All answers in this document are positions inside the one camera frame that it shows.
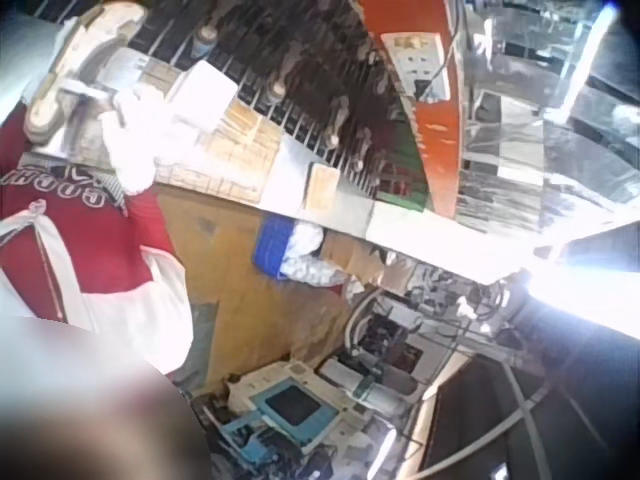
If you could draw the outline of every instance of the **cable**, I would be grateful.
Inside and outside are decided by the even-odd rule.
[[[453,34],[451,35],[451,43],[449,44],[447,55],[445,56],[444,62],[442,62],[442,64],[436,70],[436,73],[434,73],[431,79],[429,80],[429,85],[427,86],[427,88],[425,89],[424,92],[422,92],[421,95],[419,95],[419,97],[425,97],[431,91],[431,89],[433,88],[433,82],[435,82],[435,80],[440,76],[440,74],[442,74],[443,70],[447,68],[447,66],[449,65],[449,60],[451,60],[451,56],[453,55],[454,45],[458,38],[458,34],[460,33],[460,17],[462,16],[460,14],[460,0],[456,0],[455,5],[456,5],[456,8],[455,8],[456,23],[453,27]]]

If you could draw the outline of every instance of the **white glove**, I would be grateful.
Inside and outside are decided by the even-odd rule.
[[[116,110],[99,117],[102,137],[122,189],[136,195],[153,183],[155,158],[171,114],[162,92],[151,85],[118,92],[114,105]]]

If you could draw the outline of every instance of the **blue container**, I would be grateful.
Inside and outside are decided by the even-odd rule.
[[[262,222],[256,249],[253,252],[253,263],[271,278],[277,280],[287,278],[280,274],[280,267],[295,224],[294,219],[280,215],[269,215]]]

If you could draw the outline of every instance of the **wooden board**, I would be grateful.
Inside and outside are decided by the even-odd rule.
[[[167,93],[180,71],[150,58],[140,79]],[[197,146],[206,152],[206,164],[178,163],[158,167],[158,183],[193,190],[207,195],[257,205],[280,147],[282,129],[234,99],[218,128],[201,133]],[[100,123],[91,118],[80,135],[75,163],[105,170],[111,166],[102,144]]]

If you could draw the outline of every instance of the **metal pipe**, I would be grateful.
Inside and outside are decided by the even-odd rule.
[[[526,410],[530,411],[533,407],[535,407],[538,403],[540,403],[540,401],[547,395],[547,393],[549,393],[550,389],[551,388],[549,384],[544,384],[542,387],[540,387],[538,391],[534,393],[531,396],[531,398],[525,402]],[[504,432],[506,432],[511,427],[513,427],[516,423],[518,423],[522,419],[522,417],[523,417],[522,409],[516,410],[507,418],[505,418],[502,422],[500,422],[498,425],[496,425],[487,433],[485,433],[482,437],[477,439],[475,442],[467,445],[462,450],[459,450],[458,452],[454,453],[448,458],[445,458],[441,462],[438,462],[435,465],[432,465],[431,467],[425,470],[422,470],[421,472],[411,475],[405,480],[419,480],[421,478],[430,477],[432,475],[435,475],[438,472],[441,472],[445,468],[448,468],[451,465],[454,465],[459,461],[464,460],[468,456],[476,453],[478,450],[480,450],[484,446],[493,442],[496,438],[498,438],[500,435],[502,435]]]
[[[513,374],[513,370],[511,370],[511,367],[506,363],[503,363],[502,368],[504,369],[504,373],[507,375],[507,378],[511,383],[513,393],[516,396],[516,401],[518,402],[518,406],[520,407],[520,411],[522,412],[522,416],[524,418],[525,426],[527,427],[527,431],[529,432],[531,448],[533,449],[533,456],[535,457],[536,465],[538,466],[538,475],[540,476],[540,480],[551,480],[551,468],[549,468],[547,454],[545,453],[544,447],[542,446],[540,432],[538,432],[538,428],[536,427],[536,423],[533,420],[531,411],[529,410],[529,408],[527,408],[524,393],[522,393],[520,384],[518,383],[516,376]]]
[[[38,9],[36,10],[36,13],[33,14],[33,16],[35,18],[39,18],[40,15],[42,15],[42,12],[45,8],[47,8],[47,4],[49,3],[49,0],[44,0],[44,2],[42,2],[40,4],[40,6],[38,7]]]
[[[56,23],[60,23],[64,19],[64,17],[67,16],[67,14],[71,11],[71,9],[75,6],[76,3],[78,3],[78,0],[72,0],[71,2],[69,2],[69,5],[67,5],[67,8],[65,8],[62,11],[62,13],[58,15],[58,18],[56,19]]]

